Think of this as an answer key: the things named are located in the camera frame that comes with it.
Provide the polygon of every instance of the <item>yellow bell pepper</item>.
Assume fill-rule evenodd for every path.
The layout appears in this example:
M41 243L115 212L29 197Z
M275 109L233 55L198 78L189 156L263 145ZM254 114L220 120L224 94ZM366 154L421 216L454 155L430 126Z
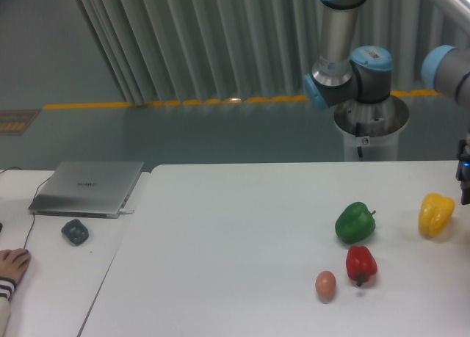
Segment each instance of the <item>yellow bell pepper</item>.
M419 232L425 236L435 237L449 224L455 202L440 194L426 195L419 212Z

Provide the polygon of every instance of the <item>brown egg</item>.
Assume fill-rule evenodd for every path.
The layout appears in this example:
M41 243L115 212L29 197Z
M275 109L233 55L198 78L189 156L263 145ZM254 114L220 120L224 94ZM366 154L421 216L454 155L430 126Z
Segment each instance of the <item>brown egg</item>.
M321 272L315 281L315 289L320 298L330 300L335 295L336 279L330 271Z

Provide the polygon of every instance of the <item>silver laptop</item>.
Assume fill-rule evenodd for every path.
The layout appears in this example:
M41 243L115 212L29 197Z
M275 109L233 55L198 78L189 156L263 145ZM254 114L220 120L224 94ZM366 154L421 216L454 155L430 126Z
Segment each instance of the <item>silver laptop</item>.
M117 218L144 162L62 162L33 199L34 214Z

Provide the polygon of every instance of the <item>hand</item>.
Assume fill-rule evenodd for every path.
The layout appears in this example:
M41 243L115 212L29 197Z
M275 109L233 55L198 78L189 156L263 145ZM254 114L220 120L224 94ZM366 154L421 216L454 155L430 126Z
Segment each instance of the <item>hand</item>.
M31 253L28 250L0 251L0 278L9 278L18 285L30 261Z

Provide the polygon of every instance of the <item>green bell pepper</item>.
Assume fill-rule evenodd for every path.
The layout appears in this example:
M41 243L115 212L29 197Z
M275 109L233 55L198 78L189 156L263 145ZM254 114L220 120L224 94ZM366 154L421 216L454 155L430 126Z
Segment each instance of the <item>green bell pepper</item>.
M364 203L352 203L338 217L336 235L345 244L355 244L372 234L375 220Z

